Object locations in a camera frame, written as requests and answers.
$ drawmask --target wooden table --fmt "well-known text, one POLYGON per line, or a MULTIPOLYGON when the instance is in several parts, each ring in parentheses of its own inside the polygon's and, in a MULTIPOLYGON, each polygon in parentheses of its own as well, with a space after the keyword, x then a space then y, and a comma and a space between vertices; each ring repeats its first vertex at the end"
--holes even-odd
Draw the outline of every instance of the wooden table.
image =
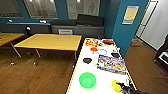
POLYGON ((24 34, 16 34, 16 33, 0 33, 0 46, 5 45, 7 43, 10 43, 12 48, 15 50, 15 52, 18 54, 19 57, 21 57, 20 53, 16 50, 16 48, 13 46, 12 41, 15 39, 18 39, 22 37, 24 34))
POLYGON ((35 48, 39 57, 41 57, 37 49, 54 49, 54 50, 69 50, 76 51, 81 40, 78 35, 58 35, 58 34, 35 34, 20 43, 15 47, 35 48))

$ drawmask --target white wall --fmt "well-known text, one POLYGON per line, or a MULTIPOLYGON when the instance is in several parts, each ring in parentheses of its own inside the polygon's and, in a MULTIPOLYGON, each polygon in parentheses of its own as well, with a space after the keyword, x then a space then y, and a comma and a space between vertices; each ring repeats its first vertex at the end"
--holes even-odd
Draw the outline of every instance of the white wall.
MULTIPOLYGON (((145 20, 148 18, 154 7, 154 3, 148 8, 145 18, 142 24, 145 24, 145 20)), ((136 33, 142 40, 151 45, 153 48, 158 50, 158 48, 164 43, 165 36, 168 34, 168 0, 159 0, 157 7, 151 16, 144 32, 140 36, 144 26, 140 26, 138 32, 136 33)))

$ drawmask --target red object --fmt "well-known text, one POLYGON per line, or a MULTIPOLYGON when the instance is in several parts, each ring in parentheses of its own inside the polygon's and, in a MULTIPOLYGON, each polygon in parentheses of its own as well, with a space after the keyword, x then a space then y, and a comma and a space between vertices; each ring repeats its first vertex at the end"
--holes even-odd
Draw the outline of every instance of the red object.
POLYGON ((97 51, 97 48, 96 47, 92 47, 90 48, 91 51, 97 51))
POLYGON ((112 41, 112 40, 103 40, 103 42, 114 43, 114 41, 112 41))
POLYGON ((98 41, 97 40, 90 40, 88 39, 85 43, 86 46, 94 46, 94 47, 97 47, 98 45, 98 41))

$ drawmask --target paper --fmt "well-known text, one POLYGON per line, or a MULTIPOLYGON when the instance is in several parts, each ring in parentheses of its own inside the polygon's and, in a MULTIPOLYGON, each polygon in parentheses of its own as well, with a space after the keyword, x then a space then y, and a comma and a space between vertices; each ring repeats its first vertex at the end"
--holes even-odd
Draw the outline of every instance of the paper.
POLYGON ((132 24, 138 12, 139 6, 128 6, 122 24, 132 24))

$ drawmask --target blue wall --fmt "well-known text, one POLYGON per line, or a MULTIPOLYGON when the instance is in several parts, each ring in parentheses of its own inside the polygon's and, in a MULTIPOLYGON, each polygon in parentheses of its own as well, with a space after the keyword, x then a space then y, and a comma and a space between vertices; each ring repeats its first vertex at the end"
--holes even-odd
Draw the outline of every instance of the blue wall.
POLYGON ((105 15, 105 36, 111 38, 121 0, 108 0, 105 15))
MULTIPOLYGON (((25 7, 23 0, 16 0, 20 10, 22 12, 23 18, 0 18, 0 23, 6 23, 9 19, 13 20, 13 23, 40 23, 40 20, 43 19, 32 19, 30 18, 28 11, 25 7)), ((100 8, 99 8, 99 16, 104 17, 105 15, 105 8, 106 8, 106 1, 107 0, 100 0, 100 8)), ((66 6, 66 0, 55 0, 57 15, 59 20, 69 20, 68 14, 67 14, 67 6, 66 6)), ((47 23, 54 19, 45 19, 47 23)))
POLYGON ((137 29, 137 26, 143 16, 148 1, 149 0, 121 0, 117 14, 117 19, 115 21, 114 30, 106 31, 106 32, 113 32, 112 35, 109 35, 107 37, 113 38, 117 46, 121 48, 120 52, 122 57, 125 57, 125 54, 129 48, 129 45, 137 29), (138 13, 132 25, 122 25, 122 21, 127 6, 139 6, 138 13))

